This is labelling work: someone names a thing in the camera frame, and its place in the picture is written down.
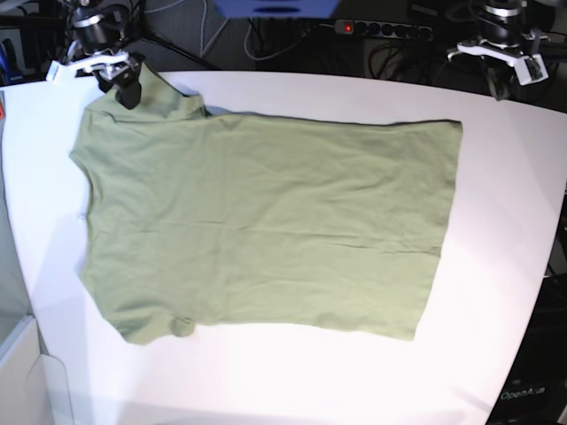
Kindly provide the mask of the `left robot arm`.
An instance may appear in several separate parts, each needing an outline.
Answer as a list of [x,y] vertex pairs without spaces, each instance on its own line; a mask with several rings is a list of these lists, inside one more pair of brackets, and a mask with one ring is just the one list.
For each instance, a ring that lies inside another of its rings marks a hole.
[[525,87],[548,78],[540,54],[542,33],[525,28],[525,1],[468,2],[468,11],[480,24],[479,34],[456,44],[447,61],[458,56],[479,60],[491,96],[506,100],[515,86]]

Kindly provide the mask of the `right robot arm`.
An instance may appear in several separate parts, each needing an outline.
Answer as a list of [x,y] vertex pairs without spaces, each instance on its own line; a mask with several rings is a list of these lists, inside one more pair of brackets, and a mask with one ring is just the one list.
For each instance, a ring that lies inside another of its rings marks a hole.
[[67,53],[67,62],[79,62],[79,70],[94,75],[101,91],[114,89],[117,102],[134,109],[141,101],[139,77],[144,61],[143,55],[127,51],[134,34],[134,7],[72,1],[70,12],[76,50]]

